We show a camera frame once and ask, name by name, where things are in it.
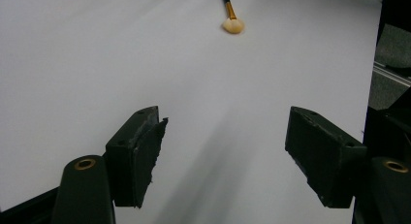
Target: white table surface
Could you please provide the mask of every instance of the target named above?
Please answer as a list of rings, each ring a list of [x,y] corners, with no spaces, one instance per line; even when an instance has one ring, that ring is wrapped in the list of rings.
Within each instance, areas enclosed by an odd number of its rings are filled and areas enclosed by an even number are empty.
[[[284,150],[291,106],[362,139],[381,0],[0,0],[0,207],[58,186],[135,111],[170,123],[117,223],[351,223]]]

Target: white paper sheet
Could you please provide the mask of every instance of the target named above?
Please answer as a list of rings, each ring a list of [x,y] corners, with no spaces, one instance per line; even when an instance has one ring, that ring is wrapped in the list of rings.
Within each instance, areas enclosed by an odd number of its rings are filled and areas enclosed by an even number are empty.
[[[117,223],[350,223],[284,150],[291,106],[362,139],[381,0],[0,0],[0,207],[58,186],[135,111],[170,118]]]

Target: gold ferrule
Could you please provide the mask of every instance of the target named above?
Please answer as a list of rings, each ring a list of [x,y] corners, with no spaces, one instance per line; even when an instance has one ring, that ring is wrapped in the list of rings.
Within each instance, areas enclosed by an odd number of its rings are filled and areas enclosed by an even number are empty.
[[[236,14],[234,14],[233,6],[231,5],[230,2],[226,3],[226,9],[227,9],[227,15],[229,16],[230,19],[237,19]]]

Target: makeup brush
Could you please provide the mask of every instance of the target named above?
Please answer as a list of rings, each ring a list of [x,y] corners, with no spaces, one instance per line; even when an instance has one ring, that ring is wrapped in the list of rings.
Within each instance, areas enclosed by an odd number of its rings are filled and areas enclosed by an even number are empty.
[[[230,0],[223,0],[226,4],[227,15],[229,16],[226,21],[223,22],[223,27],[227,32],[237,34],[244,29],[244,22],[236,17],[233,6]]]

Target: brush bristles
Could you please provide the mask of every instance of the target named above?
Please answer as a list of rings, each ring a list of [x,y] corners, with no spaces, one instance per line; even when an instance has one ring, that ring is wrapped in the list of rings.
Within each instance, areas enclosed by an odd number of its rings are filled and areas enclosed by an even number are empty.
[[[223,22],[223,27],[229,33],[238,34],[244,29],[244,22],[239,18],[227,18],[226,21]]]

